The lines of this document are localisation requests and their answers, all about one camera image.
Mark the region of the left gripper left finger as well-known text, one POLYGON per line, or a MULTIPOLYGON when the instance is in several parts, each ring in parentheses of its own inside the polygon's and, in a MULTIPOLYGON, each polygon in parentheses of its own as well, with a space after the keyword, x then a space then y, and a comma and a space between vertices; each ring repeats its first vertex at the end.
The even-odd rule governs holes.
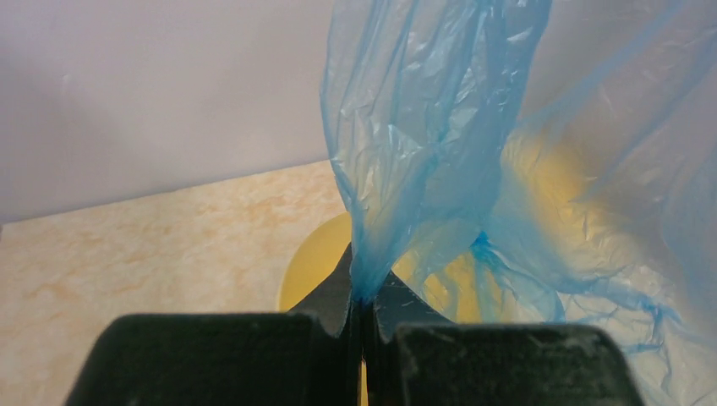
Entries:
POLYGON ((286 312, 131 314, 99 335, 69 405, 357 405, 351 250, 286 312))

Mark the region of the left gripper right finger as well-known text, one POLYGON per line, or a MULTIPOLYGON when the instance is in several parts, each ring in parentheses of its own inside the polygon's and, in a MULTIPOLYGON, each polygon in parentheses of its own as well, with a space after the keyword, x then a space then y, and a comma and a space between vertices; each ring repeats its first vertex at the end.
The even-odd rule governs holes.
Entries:
POLYGON ((389 275, 366 307, 372 405, 640 405, 621 350, 577 324, 458 324, 389 275))

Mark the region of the yellow capybara trash bin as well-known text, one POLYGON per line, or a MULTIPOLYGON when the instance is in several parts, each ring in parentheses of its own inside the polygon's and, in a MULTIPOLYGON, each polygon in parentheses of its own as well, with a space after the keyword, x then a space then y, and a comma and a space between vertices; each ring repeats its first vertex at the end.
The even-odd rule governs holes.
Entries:
MULTIPOLYGON (((318 227, 298 248, 280 292, 280 307, 290 310, 316 288, 335 269, 345 250, 351 250, 351 218, 342 214, 318 227)), ((532 275, 510 269, 506 246, 499 244, 496 232, 479 238, 468 250, 429 276, 419 270, 419 253, 406 252, 389 275, 397 276, 431 308, 458 324, 528 324, 517 321, 517 290, 509 285, 511 277, 528 282, 532 275)), ((369 403, 366 366, 366 307, 351 299, 358 312, 358 338, 361 344, 360 402, 369 403)))

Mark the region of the blue plastic trash bag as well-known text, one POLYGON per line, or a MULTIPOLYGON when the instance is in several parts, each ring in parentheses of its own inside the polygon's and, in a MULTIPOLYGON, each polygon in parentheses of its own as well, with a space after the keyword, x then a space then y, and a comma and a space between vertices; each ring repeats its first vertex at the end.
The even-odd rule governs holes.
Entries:
POLYGON ((320 104, 357 297, 597 326, 715 404, 715 2, 338 1, 320 104))

